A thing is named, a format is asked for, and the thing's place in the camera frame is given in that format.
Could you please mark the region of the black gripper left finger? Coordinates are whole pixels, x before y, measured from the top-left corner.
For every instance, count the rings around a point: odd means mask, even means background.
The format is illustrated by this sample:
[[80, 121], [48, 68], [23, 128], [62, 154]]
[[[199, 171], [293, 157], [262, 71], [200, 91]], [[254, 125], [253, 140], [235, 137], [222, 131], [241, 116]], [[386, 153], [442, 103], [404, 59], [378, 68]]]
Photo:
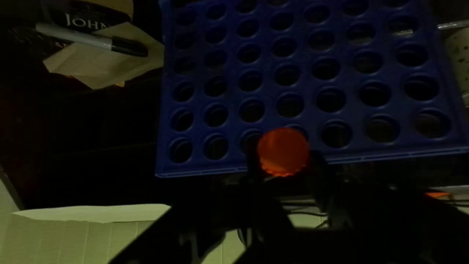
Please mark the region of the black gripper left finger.
[[235, 185], [213, 193], [213, 229], [216, 234], [247, 229], [254, 235], [284, 235], [293, 225], [281, 203], [263, 185], [265, 173], [254, 147], [246, 156], [247, 171]]

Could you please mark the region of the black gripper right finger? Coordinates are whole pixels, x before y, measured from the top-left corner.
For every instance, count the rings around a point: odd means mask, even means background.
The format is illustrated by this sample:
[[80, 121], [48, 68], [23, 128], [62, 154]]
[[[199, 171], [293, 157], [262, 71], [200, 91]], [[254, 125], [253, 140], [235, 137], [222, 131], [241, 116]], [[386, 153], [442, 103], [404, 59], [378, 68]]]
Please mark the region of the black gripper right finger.
[[306, 188], [320, 212], [326, 215], [328, 228], [335, 231], [369, 231], [369, 187], [353, 178], [339, 176], [320, 153], [310, 151], [304, 168]]

